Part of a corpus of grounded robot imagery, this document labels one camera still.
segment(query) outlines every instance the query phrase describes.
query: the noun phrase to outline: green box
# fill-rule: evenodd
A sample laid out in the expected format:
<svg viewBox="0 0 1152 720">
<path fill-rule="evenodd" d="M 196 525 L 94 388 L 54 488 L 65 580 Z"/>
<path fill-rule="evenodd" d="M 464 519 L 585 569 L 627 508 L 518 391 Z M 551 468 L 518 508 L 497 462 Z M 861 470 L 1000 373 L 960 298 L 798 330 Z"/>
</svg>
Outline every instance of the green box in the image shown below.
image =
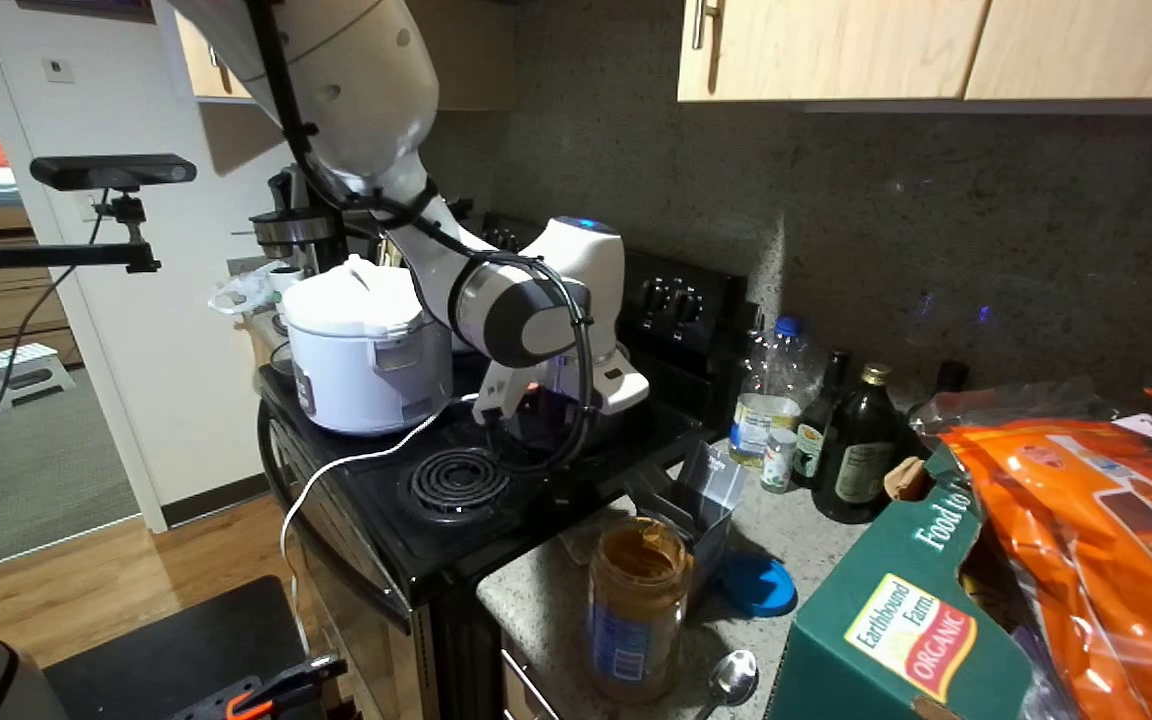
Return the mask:
<svg viewBox="0 0 1152 720">
<path fill-rule="evenodd" d="M 940 450 L 799 607 L 770 715 L 1021 715 L 1034 662 L 960 589 L 982 508 Z"/>
</svg>

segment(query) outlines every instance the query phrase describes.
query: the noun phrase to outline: glass jar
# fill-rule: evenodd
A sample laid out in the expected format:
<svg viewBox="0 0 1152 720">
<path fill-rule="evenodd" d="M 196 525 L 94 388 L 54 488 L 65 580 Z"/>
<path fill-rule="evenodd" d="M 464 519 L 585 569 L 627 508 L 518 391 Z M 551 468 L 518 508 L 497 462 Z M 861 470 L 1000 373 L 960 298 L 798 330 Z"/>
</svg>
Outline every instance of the glass jar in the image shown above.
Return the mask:
<svg viewBox="0 0 1152 720">
<path fill-rule="evenodd" d="M 636 704 L 670 689 L 687 611 L 691 553 L 661 519 L 615 519 L 587 563 L 587 662 L 603 695 Z"/>
</svg>

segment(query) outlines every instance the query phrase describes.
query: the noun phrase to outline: robotic arm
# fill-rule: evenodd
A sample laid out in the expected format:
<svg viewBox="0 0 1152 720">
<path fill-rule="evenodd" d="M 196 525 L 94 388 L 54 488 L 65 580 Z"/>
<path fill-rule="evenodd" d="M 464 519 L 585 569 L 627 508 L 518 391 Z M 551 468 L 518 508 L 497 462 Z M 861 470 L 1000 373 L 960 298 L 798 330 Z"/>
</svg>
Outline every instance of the robotic arm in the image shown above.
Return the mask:
<svg viewBox="0 0 1152 720">
<path fill-rule="evenodd" d="M 457 224 L 416 156 L 435 73 L 405 0 L 172 0 L 282 121 L 309 196 L 373 221 L 422 302 L 494 359 L 478 414 L 514 414 L 533 384 L 612 414 L 649 397 L 615 342 L 619 236 L 551 221 L 520 254 Z"/>
</svg>

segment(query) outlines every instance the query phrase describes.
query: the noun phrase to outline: table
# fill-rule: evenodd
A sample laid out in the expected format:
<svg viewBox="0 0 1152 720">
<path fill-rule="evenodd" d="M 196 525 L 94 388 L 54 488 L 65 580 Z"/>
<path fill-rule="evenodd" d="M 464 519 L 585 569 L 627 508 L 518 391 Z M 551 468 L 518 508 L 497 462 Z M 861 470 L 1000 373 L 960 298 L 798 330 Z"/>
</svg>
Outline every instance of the table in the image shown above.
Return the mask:
<svg viewBox="0 0 1152 720">
<path fill-rule="evenodd" d="M 739 476 L 734 511 L 734 539 L 761 545 L 781 556 L 803 597 L 829 576 L 829 569 L 864 532 L 835 525 L 812 508 L 812 492 L 766 492 L 753 470 Z M 615 706 L 596 695 L 585 674 L 585 580 L 602 528 L 634 511 L 627 501 L 596 511 L 582 528 L 518 556 L 482 580 L 482 600 L 501 625 L 505 652 L 520 662 L 528 684 L 551 704 L 555 715 L 698 715 L 703 706 L 703 674 L 728 648 L 753 648 L 761 658 L 761 689 L 739 706 L 716 715 L 766 715 L 777 662 L 786 652 L 789 616 L 735 618 L 716 590 L 699 590 L 678 645 L 672 689 L 645 706 Z"/>
</svg>

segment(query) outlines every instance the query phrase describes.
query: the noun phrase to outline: upper cabinet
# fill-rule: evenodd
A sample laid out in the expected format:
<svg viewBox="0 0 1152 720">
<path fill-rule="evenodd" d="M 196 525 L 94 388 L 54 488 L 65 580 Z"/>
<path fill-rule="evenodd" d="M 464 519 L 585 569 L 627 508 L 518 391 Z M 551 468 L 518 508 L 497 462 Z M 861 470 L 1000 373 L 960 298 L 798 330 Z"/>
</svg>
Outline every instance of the upper cabinet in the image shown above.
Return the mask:
<svg viewBox="0 0 1152 720">
<path fill-rule="evenodd" d="M 442 110 L 497 110 L 518 94 L 514 9 L 497 0 L 409 0 L 442 74 Z M 199 28 L 179 15 L 190 82 L 199 103 L 254 103 Z"/>
<path fill-rule="evenodd" d="M 687 0 L 680 98 L 1152 98 L 1152 0 Z"/>
<path fill-rule="evenodd" d="M 970 98 L 1152 98 L 1152 0 L 992 0 Z"/>
<path fill-rule="evenodd" d="M 175 10 L 190 89 L 199 103 L 248 103 L 248 89 L 220 63 L 204 31 Z"/>
<path fill-rule="evenodd" d="M 986 0 L 687 0 L 680 98 L 960 94 Z"/>
</svg>

